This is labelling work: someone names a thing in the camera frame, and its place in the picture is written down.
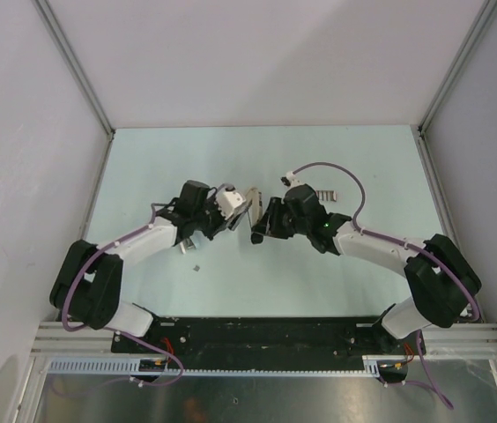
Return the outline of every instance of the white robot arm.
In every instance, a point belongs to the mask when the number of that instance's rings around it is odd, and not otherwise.
[[[156,216],[153,214],[146,226],[103,247],[84,240],[74,242],[49,300],[59,309],[68,301],[69,314],[93,329],[108,327],[142,337],[153,317],[149,311],[121,301],[123,265],[133,266],[170,249],[195,231],[201,231],[212,240],[225,229],[234,230],[249,206],[245,196],[232,186],[211,189],[201,182],[187,181],[180,196],[157,211]],[[98,254],[93,264],[82,272],[90,257]],[[83,274],[82,278],[78,277],[79,273]],[[86,274],[93,275],[93,282],[86,279]]]
[[[419,250],[438,257],[462,280],[474,295],[481,284],[458,249],[443,235],[431,240],[407,239],[404,245],[367,236],[348,216],[328,213],[315,191],[292,179],[284,198],[273,197],[262,214],[260,193],[251,189],[247,199],[233,187],[216,189],[188,181],[179,197],[157,212],[156,219],[121,238],[106,249],[88,273],[93,283],[81,280],[70,302],[70,314],[93,329],[109,327],[141,337],[152,323],[152,314],[141,307],[120,301],[122,267],[132,266],[148,256],[169,249],[188,239],[195,231],[210,240],[224,229],[234,230],[252,205],[256,223],[252,227],[253,244],[264,236],[288,239],[296,234],[308,237],[315,249],[337,256],[354,256],[385,267],[405,277],[412,297],[393,305],[380,316],[377,325],[380,345],[391,349],[403,339],[429,324],[449,327],[466,308],[467,300],[444,272],[435,271]],[[84,240],[72,244],[50,295],[51,303],[62,308],[75,275],[83,263],[100,249]]]

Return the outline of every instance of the table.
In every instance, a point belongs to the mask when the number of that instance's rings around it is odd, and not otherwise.
[[[283,196],[279,178],[311,161],[351,169],[364,183],[360,221],[403,236],[441,231],[409,126],[243,127],[118,130],[87,240],[110,241],[144,224],[151,202],[178,196],[184,182],[257,186],[264,207]],[[328,211],[352,214],[360,193],[345,174],[313,168],[300,174],[315,189],[333,189]],[[352,257],[321,255],[302,236],[254,246],[249,223],[183,255],[163,251],[124,269],[122,297],[158,315],[378,315],[409,296],[406,281]]]

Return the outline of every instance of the purple cable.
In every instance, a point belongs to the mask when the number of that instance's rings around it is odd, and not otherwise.
[[[151,228],[150,225],[152,225],[154,223],[154,220],[156,219],[157,213],[156,213],[155,205],[157,205],[157,204],[151,204],[152,215],[151,215],[151,218],[149,219],[149,221],[146,225],[140,227],[139,229],[136,229],[136,230],[130,232],[129,234],[122,236],[121,238],[118,238],[115,241],[111,241],[105,247],[98,249],[88,260],[86,260],[86,262],[84,263],[84,266],[82,266],[82,269],[80,269],[80,271],[78,272],[78,274],[76,275],[76,277],[72,281],[72,284],[70,285],[70,288],[69,288],[69,292],[66,294],[66,299],[64,300],[63,310],[61,312],[61,321],[63,322],[63,327],[65,330],[67,330],[68,332],[75,332],[77,330],[82,330],[86,327],[85,324],[80,324],[78,326],[70,326],[69,325],[70,302],[72,301],[72,297],[74,297],[74,293],[76,292],[76,289],[78,288],[78,284],[80,283],[80,281],[84,277],[86,271],[90,268],[90,266],[92,266],[92,264],[98,259],[99,256],[101,256],[103,253],[105,253],[109,249],[113,248],[116,243],[125,242],[125,241],[127,241],[127,240],[129,240],[137,235],[142,234],[145,231],[148,231]],[[105,329],[119,332],[119,330],[115,330],[112,328],[105,328]],[[154,346],[154,345],[151,345],[151,344],[145,342],[143,339],[139,339],[137,337],[134,337],[130,333],[121,332],[121,334],[123,336],[125,336],[126,338],[129,338],[132,341],[135,341],[138,344],[140,344],[140,345],[142,345],[150,350],[155,351],[156,353],[161,353],[161,354],[166,355],[169,359],[173,360],[180,368],[180,372],[178,373],[178,375],[175,378],[171,379],[170,381],[161,382],[161,383],[139,381],[139,383],[142,383],[143,385],[146,385],[146,386],[167,386],[167,385],[170,385],[174,382],[177,382],[183,376],[184,365],[182,364],[180,359],[178,359],[178,357],[176,357],[175,355],[173,355],[172,353],[170,353],[168,351],[165,351],[165,350],[158,348],[157,346]],[[79,397],[81,395],[87,395],[88,393],[90,393],[92,390],[95,390],[96,388],[100,388],[102,386],[108,385],[108,384],[113,383],[113,382],[120,382],[122,380],[129,380],[129,378],[118,377],[118,378],[112,379],[110,381],[104,382],[101,385],[98,385],[95,388],[92,388],[92,389],[86,391],[84,394],[75,394],[75,395],[76,395],[76,397]]]
[[[360,179],[358,179],[356,177],[356,175],[353,174],[350,170],[348,170],[348,169],[346,169],[346,168],[344,168],[342,166],[336,165],[334,163],[329,163],[329,162],[326,162],[326,161],[317,161],[315,163],[309,163],[309,164],[307,164],[305,166],[302,166],[302,167],[294,170],[293,174],[298,174],[302,170],[308,169],[310,167],[315,167],[315,166],[334,167],[334,168],[336,168],[336,169],[338,169],[338,170],[340,170],[342,172],[345,172],[346,174],[348,174],[356,182],[356,184],[360,188],[360,194],[362,196],[362,199],[360,201],[360,206],[356,210],[356,212],[352,215],[352,225],[354,226],[354,228],[357,231],[361,232],[362,234],[369,235],[369,236],[372,236],[374,238],[378,238],[380,240],[392,242],[392,243],[394,243],[396,245],[399,245],[400,247],[405,247],[406,249],[412,249],[413,251],[415,251],[415,252],[417,252],[417,253],[425,256],[429,260],[431,260],[434,264],[436,264],[438,267],[440,267],[442,269],[442,271],[444,271],[450,279],[452,279],[452,281],[456,284],[456,286],[458,286],[458,289],[462,292],[462,294],[464,295],[464,297],[466,297],[466,300],[470,303],[472,312],[474,314],[472,320],[474,322],[476,322],[477,320],[479,320],[479,308],[478,308],[478,304],[476,303],[476,301],[474,300],[474,298],[470,295],[470,293],[465,288],[465,286],[462,284],[462,282],[460,281],[460,279],[441,260],[439,260],[438,258],[436,258],[435,256],[433,256],[431,253],[425,251],[424,249],[422,249],[420,247],[417,247],[416,245],[408,244],[407,241],[400,240],[398,238],[394,238],[393,236],[388,236],[388,235],[385,235],[385,234],[378,234],[377,232],[369,231],[367,229],[362,229],[362,227],[358,224],[358,220],[357,219],[358,219],[359,214],[362,212],[362,209],[364,208],[364,205],[366,204],[366,190],[364,189],[364,185],[362,185],[362,182],[360,181]]]
[[[385,234],[379,234],[379,233],[374,232],[374,231],[369,231],[367,229],[363,229],[358,224],[358,216],[362,212],[362,209],[364,208],[364,205],[366,204],[366,190],[364,189],[364,185],[362,185],[362,182],[360,181],[360,179],[358,179],[358,177],[353,172],[351,172],[350,170],[348,170],[348,169],[346,169],[346,168],[344,168],[342,166],[336,165],[334,163],[329,163],[327,161],[317,161],[317,162],[314,162],[314,163],[308,163],[307,165],[302,166],[302,167],[294,170],[293,174],[298,174],[299,172],[301,172],[301,171],[303,171],[305,169],[309,169],[310,167],[315,167],[315,166],[334,167],[335,169],[338,169],[338,170],[340,170],[340,171],[348,174],[356,182],[356,184],[358,185],[358,187],[360,189],[360,194],[361,194],[362,199],[360,201],[359,208],[352,215],[352,225],[354,226],[354,228],[357,231],[359,231],[361,234],[364,234],[364,235],[372,236],[372,237],[378,238],[380,240],[384,240],[384,241],[387,241],[387,242],[394,243],[394,244],[399,245],[400,247],[404,247],[406,249],[412,249],[413,251],[415,251],[415,252],[423,255],[424,257],[428,258],[429,260],[431,260],[438,267],[440,267],[441,270],[444,271],[450,279],[452,279],[452,281],[456,284],[456,286],[458,286],[458,289],[460,289],[460,291],[462,292],[462,294],[466,297],[466,300],[470,303],[472,312],[474,314],[474,316],[472,318],[472,321],[475,322],[475,321],[479,320],[479,308],[478,308],[478,304],[476,303],[476,301],[474,300],[474,298],[470,295],[470,293],[468,292],[468,290],[464,287],[464,285],[462,284],[462,282],[460,281],[460,279],[441,260],[439,260],[438,258],[436,258],[435,256],[433,256],[431,253],[425,251],[424,249],[422,249],[420,247],[417,247],[416,245],[408,244],[407,241],[400,240],[398,238],[394,238],[393,236],[388,236],[388,235],[385,235]],[[427,375],[427,379],[430,381],[430,383],[431,383],[432,386],[430,386],[430,385],[428,385],[428,384],[426,384],[424,382],[419,382],[419,381],[410,381],[410,382],[406,382],[405,384],[419,386],[421,388],[424,388],[424,389],[427,389],[427,390],[431,390],[432,392],[434,392],[438,396],[438,398],[444,403],[444,405],[446,405],[447,408],[449,408],[450,410],[454,410],[454,405],[442,393],[441,389],[439,388],[438,384],[434,381],[433,376],[431,375],[431,373],[430,373],[430,371],[428,369],[427,362],[425,361],[425,357],[423,357],[423,354],[422,354],[422,351],[421,351],[421,344],[420,344],[421,343],[421,337],[420,337],[420,335],[421,335],[421,331],[418,330],[417,331],[417,337],[416,337],[417,351],[419,353],[419,358],[421,360],[421,365],[423,366],[423,369],[425,370],[425,374]],[[383,380],[383,378],[381,376],[380,376],[380,380],[385,383],[385,381]],[[401,384],[402,383],[392,383],[392,385],[401,385]]]

